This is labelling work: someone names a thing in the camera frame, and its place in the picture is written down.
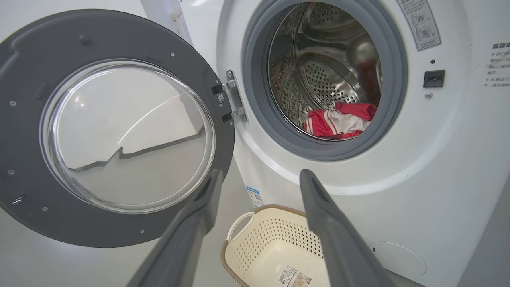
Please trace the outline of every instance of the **washing machine door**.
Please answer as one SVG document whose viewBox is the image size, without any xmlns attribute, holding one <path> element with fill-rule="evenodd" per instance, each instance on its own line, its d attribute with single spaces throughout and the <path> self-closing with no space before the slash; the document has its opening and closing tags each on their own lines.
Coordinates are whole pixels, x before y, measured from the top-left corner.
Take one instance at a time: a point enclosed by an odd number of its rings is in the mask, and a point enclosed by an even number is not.
<svg viewBox="0 0 510 287">
<path fill-rule="evenodd" d="M 0 204 L 90 247 L 161 236 L 234 148 L 206 61 L 145 18 L 74 10 L 0 44 Z"/>
</svg>

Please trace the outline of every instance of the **stainless steel drum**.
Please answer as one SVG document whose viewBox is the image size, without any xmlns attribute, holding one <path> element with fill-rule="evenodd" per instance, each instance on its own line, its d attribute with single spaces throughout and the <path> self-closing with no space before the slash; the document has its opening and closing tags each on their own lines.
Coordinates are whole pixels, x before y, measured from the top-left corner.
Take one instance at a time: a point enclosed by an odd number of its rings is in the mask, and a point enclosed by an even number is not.
<svg viewBox="0 0 510 287">
<path fill-rule="evenodd" d="M 269 85 L 285 118 L 303 133 L 308 112 L 337 102 L 380 99 L 379 57 L 363 26 L 325 3 L 295 7 L 280 23 L 268 57 Z"/>
</svg>

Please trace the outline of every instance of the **warning label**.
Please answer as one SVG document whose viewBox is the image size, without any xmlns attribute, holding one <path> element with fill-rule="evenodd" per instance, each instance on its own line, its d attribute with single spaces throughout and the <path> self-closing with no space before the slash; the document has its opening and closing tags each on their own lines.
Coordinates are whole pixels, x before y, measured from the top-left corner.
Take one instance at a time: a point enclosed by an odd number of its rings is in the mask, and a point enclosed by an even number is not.
<svg viewBox="0 0 510 287">
<path fill-rule="evenodd" d="M 484 76 L 484 88 L 510 88 L 510 39 L 506 40 L 503 43 L 491 42 L 487 45 L 485 63 L 487 74 Z"/>
<path fill-rule="evenodd" d="M 248 191 L 248 195 L 250 195 L 250 199 L 251 199 L 251 203 L 253 204 L 253 207 L 259 208 L 264 205 L 258 190 L 253 189 L 249 186 L 246 186 L 246 190 Z"/>
<path fill-rule="evenodd" d="M 397 0 L 413 32 L 418 51 L 441 44 L 438 27 L 427 0 Z"/>
<path fill-rule="evenodd" d="M 287 265 L 278 277 L 278 282 L 288 287 L 307 287 L 312 279 L 305 273 Z"/>
</svg>

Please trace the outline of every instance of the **laundry basket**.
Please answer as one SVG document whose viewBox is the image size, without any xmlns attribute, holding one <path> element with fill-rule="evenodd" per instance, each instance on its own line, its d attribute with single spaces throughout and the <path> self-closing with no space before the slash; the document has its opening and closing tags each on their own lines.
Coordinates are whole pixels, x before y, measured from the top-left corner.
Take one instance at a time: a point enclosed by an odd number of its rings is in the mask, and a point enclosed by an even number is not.
<svg viewBox="0 0 510 287">
<path fill-rule="evenodd" d="M 246 218 L 251 218 L 248 224 L 233 234 Z M 319 237 L 296 209 L 266 205 L 243 214 L 228 231 L 220 257 L 243 287 L 329 286 Z"/>
</svg>

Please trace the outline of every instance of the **door hinge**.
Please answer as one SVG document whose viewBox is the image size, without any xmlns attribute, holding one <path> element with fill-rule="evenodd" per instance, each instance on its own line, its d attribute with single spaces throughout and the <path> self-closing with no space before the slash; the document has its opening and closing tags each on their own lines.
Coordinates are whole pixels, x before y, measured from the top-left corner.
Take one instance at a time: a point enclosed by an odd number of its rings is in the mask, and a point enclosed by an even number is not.
<svg viewBox="0 0 510 287">
<path fill-rule="evenodd" d="M 241 96 L 237 90 L 237 81 L 236 76 L 234 75 L 234 70 L 226 71 L 226 79 L 226 83 L 217 85 L 212 88 L 213 94 L 215 96 L 226 94 L 228 100 L 230 101 L 232 112 L 222 116 L 221 118 L 223 119 L 224 123 L 229 122 L 237 117 L 240 118 L 243 122 L 247 122 L 248 118 L 244 112 Z"/>
</svg>

